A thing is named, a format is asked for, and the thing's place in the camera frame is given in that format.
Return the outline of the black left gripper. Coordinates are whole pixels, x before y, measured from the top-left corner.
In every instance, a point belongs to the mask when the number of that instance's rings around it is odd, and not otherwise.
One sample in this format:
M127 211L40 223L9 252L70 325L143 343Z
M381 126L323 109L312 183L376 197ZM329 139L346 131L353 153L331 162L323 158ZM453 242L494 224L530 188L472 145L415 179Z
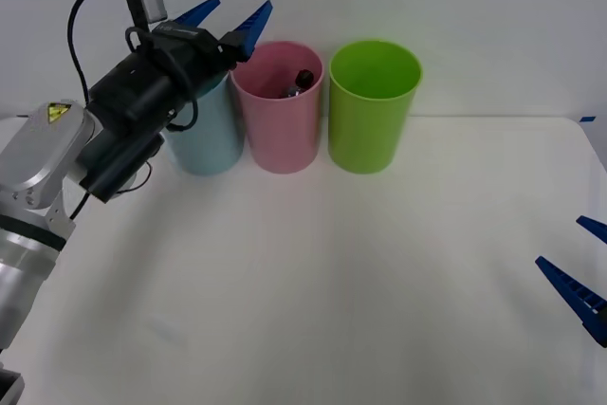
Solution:
M143 98L193 98L219 75L250 59L273 10L271 1L219 39L190 27L199 26L219 5L220 0L206 0L141 33Z

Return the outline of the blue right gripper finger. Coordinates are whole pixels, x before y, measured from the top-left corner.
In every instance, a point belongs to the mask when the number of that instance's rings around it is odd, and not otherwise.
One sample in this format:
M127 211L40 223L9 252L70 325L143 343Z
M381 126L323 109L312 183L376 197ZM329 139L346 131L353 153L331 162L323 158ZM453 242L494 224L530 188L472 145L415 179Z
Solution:
M535 264L601 346L606 346L606 300L539 256Z
M607 241L607 225L586 216L580 216L576 223L601 241Z

